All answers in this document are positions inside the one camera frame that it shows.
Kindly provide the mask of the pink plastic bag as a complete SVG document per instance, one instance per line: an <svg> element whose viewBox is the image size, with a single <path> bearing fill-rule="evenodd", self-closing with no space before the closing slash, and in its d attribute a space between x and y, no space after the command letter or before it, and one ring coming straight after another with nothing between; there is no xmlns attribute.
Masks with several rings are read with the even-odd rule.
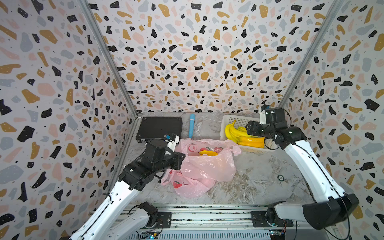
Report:
<svg viewBox="0 0 384 240"><path fill-rule="evenodd" d="M208 150L217 156L199 155ZM197 198L210 190L217 182L230 182L237 171L234 157L242 153L231 140L180 140L177 152L186 155L180 170L168 169L161 185L172 185L175 192L184 198Z"/></svg>

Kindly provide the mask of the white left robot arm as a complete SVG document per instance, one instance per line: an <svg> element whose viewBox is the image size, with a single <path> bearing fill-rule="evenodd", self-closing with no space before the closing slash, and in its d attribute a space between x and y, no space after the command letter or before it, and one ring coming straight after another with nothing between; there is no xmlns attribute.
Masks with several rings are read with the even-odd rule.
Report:
<svg viewBox="0 0 384 240"><path fill-rule="evenodd" d="M166 135L149 140L144 151L124 166L114 187L92 216L69 238L71 240L126 240L145 226L158 227L158 209L144 202L125 220L114 222L127 205L158 173L180 170L186 155L175 150L180 137Z"/></svg>

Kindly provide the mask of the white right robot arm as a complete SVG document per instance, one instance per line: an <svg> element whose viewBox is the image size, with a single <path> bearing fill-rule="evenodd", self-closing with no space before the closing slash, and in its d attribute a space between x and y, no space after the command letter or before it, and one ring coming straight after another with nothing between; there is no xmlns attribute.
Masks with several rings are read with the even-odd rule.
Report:
<svg viewBox="0 0 384 240"><path fill-rule="evenodd" d="M305 221L322 230L343 221L359 205L355 194L348 194L327 172L313 152L303 131L290 127L283 108L261 107L259 121L246 125L248 135L274 141L294 161L313 195L312 204L278 202L269 206L267 219Z"/></svg>

